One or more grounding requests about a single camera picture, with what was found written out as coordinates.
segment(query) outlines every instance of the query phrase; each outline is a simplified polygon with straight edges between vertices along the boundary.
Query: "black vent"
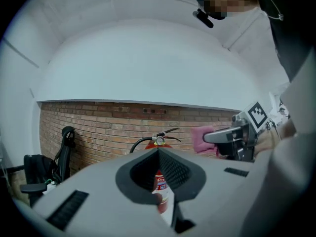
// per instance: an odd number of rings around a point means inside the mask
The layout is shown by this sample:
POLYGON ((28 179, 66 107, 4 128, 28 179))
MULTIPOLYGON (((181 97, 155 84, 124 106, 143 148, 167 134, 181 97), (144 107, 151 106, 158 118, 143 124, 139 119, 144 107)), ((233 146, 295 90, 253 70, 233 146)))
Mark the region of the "black vent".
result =
POLYGON ((167 148, 156 148, 118 169, 118 189, 134 203, 159 204, 157 197, 151 194, 158 170, 178 202, 194 199, 206 182, 206 174, 200 166, 173 154, 167 148))
POLYGON ((236 168, 225 168, 224 171, 234 174, 234 175, 243 176, 243 177, 246 177, 249 173, 249 171, 244 171, 244 170, 240 170, 236 168))
POLYGON ((159 154, 154 153, 134 165, 130 171, 131 179, 140 187, 152 191, 155 175, 159 167, 159 154))
POLYGON ((191 170, 171 156, 160 153, 159 155, 161 171, 171 189, 176 189, 183 185, 191 177, 191 170))
POLYGON ((86 192, 74 191, 47 221, 60 230, 64 230, 88 195, 86 192))

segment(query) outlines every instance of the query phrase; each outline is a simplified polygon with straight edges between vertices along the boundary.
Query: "white ceiling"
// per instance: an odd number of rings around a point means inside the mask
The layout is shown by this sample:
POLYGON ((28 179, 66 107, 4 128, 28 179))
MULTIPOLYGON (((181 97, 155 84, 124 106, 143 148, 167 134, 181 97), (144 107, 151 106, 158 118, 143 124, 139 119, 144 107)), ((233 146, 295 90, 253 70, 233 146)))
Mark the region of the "white ceiling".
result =
POLYGON ((215 36, 224 48, 239 54, 265 80, 275 77, 286 82, 271 34, 270 23, 260 9, 241 13, 225 20, 211 20, 209 29, 192 16, 196 0, 32 0, 62 43, 90 28, 135 18, 152 18, 187 25, 215 36))

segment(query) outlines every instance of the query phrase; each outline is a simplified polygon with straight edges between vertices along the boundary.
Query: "red brick wall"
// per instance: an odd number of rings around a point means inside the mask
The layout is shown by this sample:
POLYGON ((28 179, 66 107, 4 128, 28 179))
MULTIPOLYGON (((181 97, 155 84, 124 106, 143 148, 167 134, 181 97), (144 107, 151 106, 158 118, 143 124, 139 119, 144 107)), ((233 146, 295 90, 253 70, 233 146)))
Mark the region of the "red brick wall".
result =
MULTIPOLYGON (((173 127, 180 130, 168 140, 173 148, 193 151, 190 129, 212 125, 216 129, 231 124, 235 112, 184 107, 103 103, 50 102, 43 103, 40 113, 40 147, 43 155, 54 158, 61 144, 65 126, 76 129, 76 151, 71 155, 72 173, 87 165, 128 154, 133 143, 173 127)), ((144 149, 147 142, 137 149, 144 149)))

